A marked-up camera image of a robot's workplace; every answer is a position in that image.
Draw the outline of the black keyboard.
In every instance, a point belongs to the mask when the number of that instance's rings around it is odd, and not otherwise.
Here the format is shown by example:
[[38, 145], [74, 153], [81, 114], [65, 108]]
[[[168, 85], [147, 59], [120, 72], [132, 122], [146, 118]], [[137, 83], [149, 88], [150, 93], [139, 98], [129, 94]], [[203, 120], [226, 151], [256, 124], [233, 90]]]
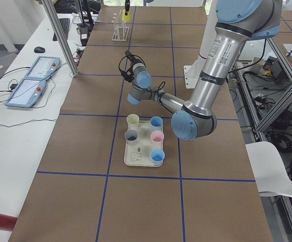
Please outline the black keyboard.
[[68, 34], [70, 31], [70, 24], [71, 24], [70, 18], [60, 18], [59, 22], [63, 30], [63, 33], [65, 35], [65, 38], [68, 39]]

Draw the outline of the pale green plastic cup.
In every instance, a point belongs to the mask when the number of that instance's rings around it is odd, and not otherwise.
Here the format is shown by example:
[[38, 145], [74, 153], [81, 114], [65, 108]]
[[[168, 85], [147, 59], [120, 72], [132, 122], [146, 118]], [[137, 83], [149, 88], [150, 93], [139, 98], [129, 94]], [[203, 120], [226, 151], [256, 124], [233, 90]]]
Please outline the pale green plastic cup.
[[137, 130], [139, 127], [139, 116], [137, 114], [129, 114], [126, 118], [128, 129]]

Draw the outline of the grey plastic cup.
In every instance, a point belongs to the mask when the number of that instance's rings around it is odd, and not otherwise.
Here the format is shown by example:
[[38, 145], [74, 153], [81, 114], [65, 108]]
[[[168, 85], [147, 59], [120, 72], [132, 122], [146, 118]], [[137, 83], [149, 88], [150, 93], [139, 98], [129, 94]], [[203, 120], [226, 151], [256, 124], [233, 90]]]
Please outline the grey plastic cup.
[[138, 132], [136, 130], [128, 130], [125, 132], [126, 143], [135, 146], [138, 143]]

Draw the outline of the white chair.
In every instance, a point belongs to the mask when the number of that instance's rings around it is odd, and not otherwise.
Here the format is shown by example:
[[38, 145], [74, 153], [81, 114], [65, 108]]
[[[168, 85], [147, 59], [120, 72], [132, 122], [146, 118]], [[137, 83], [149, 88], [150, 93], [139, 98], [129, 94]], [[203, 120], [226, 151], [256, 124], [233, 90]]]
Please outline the white chair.
[[259, 195], [292, 198], [292, 181], [277, 148], [270, 142], [261, 141], [247, 144], [246, 150]]

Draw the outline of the yellow plastic cup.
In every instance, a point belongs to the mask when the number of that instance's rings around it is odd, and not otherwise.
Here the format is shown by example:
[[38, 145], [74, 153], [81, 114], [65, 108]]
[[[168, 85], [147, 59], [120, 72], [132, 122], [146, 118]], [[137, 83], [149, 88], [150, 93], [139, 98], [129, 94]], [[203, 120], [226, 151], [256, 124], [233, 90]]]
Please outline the yellow plastic cup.
[[122, 21], [123, 22], [131, 22], [131, 20], [132, 20], [132, 16], [131, 16], [130, 11], [127, 11], [127, 10], [123, 9], [123, 11], [122, 11]]

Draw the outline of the upper teach pendant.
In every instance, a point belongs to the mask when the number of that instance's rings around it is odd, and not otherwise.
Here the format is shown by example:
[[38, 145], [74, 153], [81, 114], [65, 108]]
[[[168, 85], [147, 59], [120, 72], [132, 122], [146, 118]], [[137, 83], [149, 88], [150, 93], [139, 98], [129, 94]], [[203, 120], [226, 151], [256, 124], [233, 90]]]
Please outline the upper teach pendant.
[[39, 56], [28, 70], [25, 78], [31, 80], [43, 80], [51, 77], [58, 70], [61, 64], [59, 57]]

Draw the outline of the teach pendant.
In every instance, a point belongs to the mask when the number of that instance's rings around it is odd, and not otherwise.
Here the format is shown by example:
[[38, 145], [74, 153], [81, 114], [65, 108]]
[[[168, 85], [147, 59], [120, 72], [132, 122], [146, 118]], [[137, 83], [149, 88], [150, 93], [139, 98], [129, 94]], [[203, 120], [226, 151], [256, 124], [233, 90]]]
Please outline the teach pendant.
[[5, 106], [31, 108], [43, 94], [46, 88], [46, 80], [34, 80], [24, 78], [12, 91], [5, 101]]
[[59, 57], [39, 56], [28, 70], [25, 78], [31, 80], [43, 80], [51, 77], [58, 70], [61, 64]]

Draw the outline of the lower teach pendant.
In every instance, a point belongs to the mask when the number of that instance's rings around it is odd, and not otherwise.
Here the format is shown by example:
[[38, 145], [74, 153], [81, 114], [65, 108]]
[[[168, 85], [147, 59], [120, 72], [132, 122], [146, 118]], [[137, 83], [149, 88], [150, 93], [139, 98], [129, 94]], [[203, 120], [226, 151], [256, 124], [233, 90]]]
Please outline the lower teach pendant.
[[5, 101], [5, 106], [31, 108], [43, 94], [46, 88], [46, 80], [34, 80], [24, 78], [12, 91]]

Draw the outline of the black computer mouse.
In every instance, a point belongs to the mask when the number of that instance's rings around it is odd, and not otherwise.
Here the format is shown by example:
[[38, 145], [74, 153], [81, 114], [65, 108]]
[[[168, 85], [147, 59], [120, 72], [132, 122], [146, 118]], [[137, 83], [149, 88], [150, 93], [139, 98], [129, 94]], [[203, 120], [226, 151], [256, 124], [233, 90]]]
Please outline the black computer mouse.
[[41, 46], [37, 46], [34, 48], [35, 53], [45, 53], [45, 48]]

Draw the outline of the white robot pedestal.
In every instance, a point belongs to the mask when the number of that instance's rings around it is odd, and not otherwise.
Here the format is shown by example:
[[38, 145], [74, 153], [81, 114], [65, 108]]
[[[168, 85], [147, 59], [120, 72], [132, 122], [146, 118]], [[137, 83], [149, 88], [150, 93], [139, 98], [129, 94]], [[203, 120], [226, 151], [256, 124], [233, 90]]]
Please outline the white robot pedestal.
[[217, 23], [216, 16], [217, 0], [211, 2], [211, 7], [207, 17], [207, 22], [202, 38], [201, 46], [197, 60], [191, 66], [184, 66], [184, 78], [187, 89], [193, 89], [199, 79], [199, 75], [204, 67], [208, 54], [211, 50], [212, 44], [216, 37], [215, 25]]

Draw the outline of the white bear tray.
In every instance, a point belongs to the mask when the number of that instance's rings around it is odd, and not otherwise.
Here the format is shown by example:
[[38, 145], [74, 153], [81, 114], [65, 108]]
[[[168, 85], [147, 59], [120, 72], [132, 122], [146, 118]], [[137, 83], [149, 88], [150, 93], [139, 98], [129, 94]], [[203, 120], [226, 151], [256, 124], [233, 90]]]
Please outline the white bear tray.
[[128, 166], [160, 167], [161, 165], [154, 166], [150, 158], [150, 152], [153, 149], [163, 150], [163, 144], [158, 146], [151, 143], [150, 135], [153, 131], [150, 120], [141, 120], [136, 131], [138, 132], [138, 143], [135, 146], [126, 143], [124, 163]]

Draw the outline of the pink plastic cup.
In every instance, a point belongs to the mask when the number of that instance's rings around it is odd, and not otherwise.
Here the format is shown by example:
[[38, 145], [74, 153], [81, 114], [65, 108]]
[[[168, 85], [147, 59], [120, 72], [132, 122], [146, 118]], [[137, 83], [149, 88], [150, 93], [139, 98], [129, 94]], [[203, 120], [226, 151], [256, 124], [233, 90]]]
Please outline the pink plastic cup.
[[153, 131], [150, 135], [150, 139], [153, 145], [161, 146], [164, 140], [164, 133], [162, 131]]

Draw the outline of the blue plastic cup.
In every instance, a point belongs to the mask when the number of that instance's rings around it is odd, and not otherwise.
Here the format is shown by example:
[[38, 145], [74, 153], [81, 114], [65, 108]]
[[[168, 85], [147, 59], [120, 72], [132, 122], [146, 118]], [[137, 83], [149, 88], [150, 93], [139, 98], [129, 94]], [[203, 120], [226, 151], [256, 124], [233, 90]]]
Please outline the blue plastic cup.
[[163, 130], [163, 119], [159, 116], [153, 116], [150, 119], [150, 126], [152, 131], [162, 131]]
[[154, 166], [160, 166], [165, 158], [165, 153], [162, 149], [153, 149], [150, 152], [150, 158]]

